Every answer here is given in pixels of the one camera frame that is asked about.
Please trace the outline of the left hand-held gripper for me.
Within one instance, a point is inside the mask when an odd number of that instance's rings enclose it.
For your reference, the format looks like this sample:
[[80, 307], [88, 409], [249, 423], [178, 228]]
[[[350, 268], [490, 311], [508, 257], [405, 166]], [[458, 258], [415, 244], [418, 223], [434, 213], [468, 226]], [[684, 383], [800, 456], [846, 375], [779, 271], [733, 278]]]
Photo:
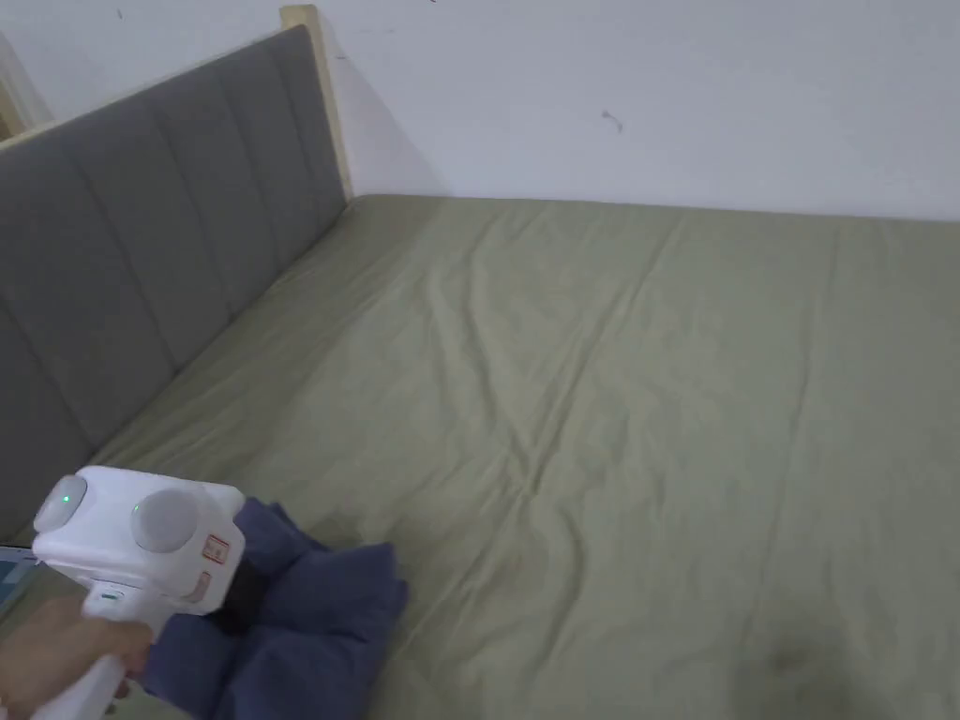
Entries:
[[82, 614], [147, 625], [219, 610], [243, 560], [229, 485], [89, 466], [63, 477], [34, 518], [40, 563], [85, 589]]

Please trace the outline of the person's left hand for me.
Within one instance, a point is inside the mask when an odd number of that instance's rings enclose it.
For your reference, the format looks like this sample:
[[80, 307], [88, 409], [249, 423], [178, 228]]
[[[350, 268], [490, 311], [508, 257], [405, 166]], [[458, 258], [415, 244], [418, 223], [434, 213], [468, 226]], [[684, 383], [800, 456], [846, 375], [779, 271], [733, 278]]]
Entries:
[[146, 664], [154, 634], [142, 622], [86, 617], [79, 596], [57, 597], [37, 609], [1, 643], [1, 706], [6, 719], [30, 719], [105, 657], [125, 674]]

